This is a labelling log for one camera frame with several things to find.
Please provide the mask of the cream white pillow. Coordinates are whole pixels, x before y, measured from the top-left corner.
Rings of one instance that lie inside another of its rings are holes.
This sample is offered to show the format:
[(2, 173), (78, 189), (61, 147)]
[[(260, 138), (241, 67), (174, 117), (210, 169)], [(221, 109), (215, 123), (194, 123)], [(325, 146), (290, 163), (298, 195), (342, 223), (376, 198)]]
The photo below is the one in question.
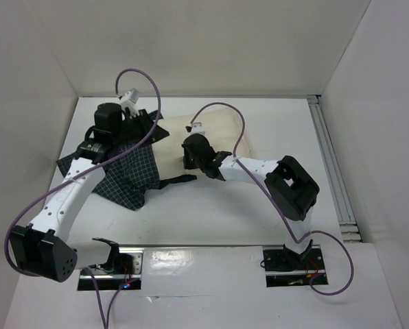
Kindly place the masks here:
[(251, 147), (246, 138), (239, 138), (242, 121), (239, 115), (228, 107), (199, 114), (194, 122), (201, 122), (205, 135), (189, 135), (185, 127), (193, 119), (192, 115), (162, 119), (158, 125), (170, 133), (152, 145), (154, 159), (161, 180), (183, 175), (203, 176), (201, 170), (186, 170), (183, 166), (184, 151), (202, 152), (207, 156), (207, 164), (221, 151), (236, 154), (238, 157), (251, 155)]

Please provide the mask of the dark blue checkered pillowcase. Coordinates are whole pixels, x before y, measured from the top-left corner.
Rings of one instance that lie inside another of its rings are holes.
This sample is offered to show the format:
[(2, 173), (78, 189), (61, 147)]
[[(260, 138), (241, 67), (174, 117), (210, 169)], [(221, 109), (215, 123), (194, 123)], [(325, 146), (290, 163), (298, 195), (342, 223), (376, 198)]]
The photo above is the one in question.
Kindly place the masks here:
[[(121, 124), (125, 115), (117, 103), (103, 103), (97, 107), (92, 125), (75, 152), (62, 157), (57, 166), (62, 175), (69, 172), (71, 162), (79, 155), (104, 162), (136, 144), (120, 143)], [(161, 190), (170, 184), (193, 182), (194, 175), (161, 180), (156, 167), (152, 144), (143, 144), (129, 154), (104, 167), (104, 179), (93, 192), (129, 210), (138, 210), (145, 204), (145, 192)]]

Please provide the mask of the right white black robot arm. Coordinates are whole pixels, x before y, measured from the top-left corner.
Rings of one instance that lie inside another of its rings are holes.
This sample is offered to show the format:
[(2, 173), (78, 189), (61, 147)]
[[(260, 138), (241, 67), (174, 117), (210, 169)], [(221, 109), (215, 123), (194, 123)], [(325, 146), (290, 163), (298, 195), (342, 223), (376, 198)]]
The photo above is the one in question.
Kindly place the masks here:
[(182, 147), (186, 169), (199, 169), (211, 179), (257, 185), (288, 230), (283, 247), (285, 263), (298, 269), (307, 262), (313, 244), (309, 237), (312, 210), (320, 188), (295, 158), (257, 160), (237, 157), (229, 151), (216, 152), (201, 134), (188, 136)]

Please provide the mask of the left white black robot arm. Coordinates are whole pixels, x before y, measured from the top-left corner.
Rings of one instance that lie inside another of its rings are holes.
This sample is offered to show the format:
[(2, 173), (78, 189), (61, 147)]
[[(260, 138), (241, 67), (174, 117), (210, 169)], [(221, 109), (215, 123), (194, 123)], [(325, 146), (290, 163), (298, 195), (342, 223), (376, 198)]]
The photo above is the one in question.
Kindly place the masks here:
[(73, 153), (64, 180), (43, 195), (49, 199), (47, 204), (26, 226), (20, 226), (21, 218), (37, 205), (33, 201), (8, 229), (5, 257), (11, 268), (25, 276), (64, 282), (83, 260), (91, 262), (67, 243), (76, 217), (114, 162), (170, 135), (159, 127), (160, 118), (160, 109), (147, 113), (118, 103), (97, 107), (94, 124)]

